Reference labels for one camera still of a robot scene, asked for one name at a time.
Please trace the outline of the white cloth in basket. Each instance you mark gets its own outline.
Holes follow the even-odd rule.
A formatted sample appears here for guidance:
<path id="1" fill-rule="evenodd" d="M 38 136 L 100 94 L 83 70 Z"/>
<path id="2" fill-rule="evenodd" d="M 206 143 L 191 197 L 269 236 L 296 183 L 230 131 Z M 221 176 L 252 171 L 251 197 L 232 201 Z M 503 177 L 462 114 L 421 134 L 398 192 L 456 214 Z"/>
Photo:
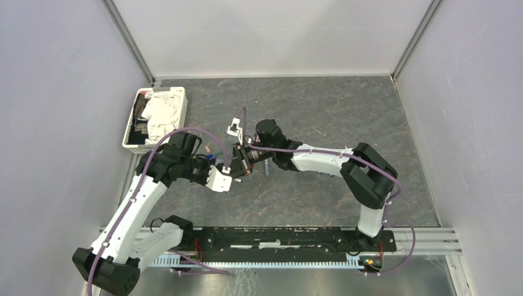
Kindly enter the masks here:
<path id="1" fill-rule="evenodd" d="M 141 118 L 147 121 L 145 144 L 154 145 L 166 134 L 183 126 L 180 123 L 185 102 L 184 88 L 170 88 L 168 91 L 147 91 L 146 106 Z"/>

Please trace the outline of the white plastic basket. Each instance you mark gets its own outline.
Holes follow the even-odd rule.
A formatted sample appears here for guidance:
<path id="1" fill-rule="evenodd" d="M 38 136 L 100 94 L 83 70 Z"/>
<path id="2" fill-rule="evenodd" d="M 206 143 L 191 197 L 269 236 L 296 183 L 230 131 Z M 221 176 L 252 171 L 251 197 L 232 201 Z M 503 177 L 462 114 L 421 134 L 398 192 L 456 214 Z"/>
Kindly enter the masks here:
<path id="1" fill-rule="evenodd" d="M 134 154 L 150 151 L 167 133 L 184 126 L 187 106 L 184 87 L 137 90 L 122 146 Z"/>

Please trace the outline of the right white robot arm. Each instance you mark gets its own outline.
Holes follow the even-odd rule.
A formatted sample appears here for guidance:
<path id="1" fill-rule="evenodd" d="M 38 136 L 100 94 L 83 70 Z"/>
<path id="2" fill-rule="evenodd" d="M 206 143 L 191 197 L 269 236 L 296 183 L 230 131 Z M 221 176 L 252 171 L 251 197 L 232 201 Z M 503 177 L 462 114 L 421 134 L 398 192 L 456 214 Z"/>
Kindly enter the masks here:
<path id="1" fill-rule="evenodd" d="M 237 143 L 228 168 L 206 157 L 191 160 L 191 181 L 215 192 L 226 192 L 234 179 L 251 174 L 253 166 L 271 159 L 285 171 L 314 171 L 342 178 L 360 203 L 357 246 L 371 252 L 381 244 L 385 203 L 397 185 L 397 172 L 367 143 L 352 149 L 323 149 L 283 135 L 274 119 L 257 123 L 258 141 Z"/>

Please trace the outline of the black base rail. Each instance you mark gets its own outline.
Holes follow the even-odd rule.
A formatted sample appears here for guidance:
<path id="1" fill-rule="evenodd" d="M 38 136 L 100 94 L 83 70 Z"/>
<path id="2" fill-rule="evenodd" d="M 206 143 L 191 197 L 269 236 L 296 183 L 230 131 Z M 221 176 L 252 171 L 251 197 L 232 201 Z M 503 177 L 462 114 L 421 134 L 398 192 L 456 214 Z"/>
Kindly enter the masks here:
<path id="1" fill-rule="evenodd" d="M 341 263 L 346 255 L 397 251 L 390 230 L 368 238 L 341 227 L 203 227 L 188 247 L 206 263 Z"/>

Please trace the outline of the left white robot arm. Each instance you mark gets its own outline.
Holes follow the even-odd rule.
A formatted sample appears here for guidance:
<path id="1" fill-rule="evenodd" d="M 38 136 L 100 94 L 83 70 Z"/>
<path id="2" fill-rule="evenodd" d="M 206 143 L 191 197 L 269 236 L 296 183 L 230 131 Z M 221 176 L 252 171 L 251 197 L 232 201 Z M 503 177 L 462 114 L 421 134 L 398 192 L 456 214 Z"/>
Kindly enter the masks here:
<path id="1" fill-rule="evenodd" d="M 112 295 L 128 295 L 141 271 L 162 253 L 173 247 L 182 252 L 192 247 L 192 224 L 177 217 L 165 220 L 158 231 L 134 243 L 153 206 L 173 182 L 186 179 L 211 191 L 226 192 L 234 179 L 250 172 L 253 163 L 268 158 L 265 150 L 274 146 L 260 133 L 257 140 L 241 136 L 232 157 L 216 164 L 196 154 L 194 146 L 202 142 L 195 135 L 197 130 L 180 128 L 161 138 L 140 160 L 128 193 L 99 237 L 73 254 L 88 295 L 95 287 Z"/>

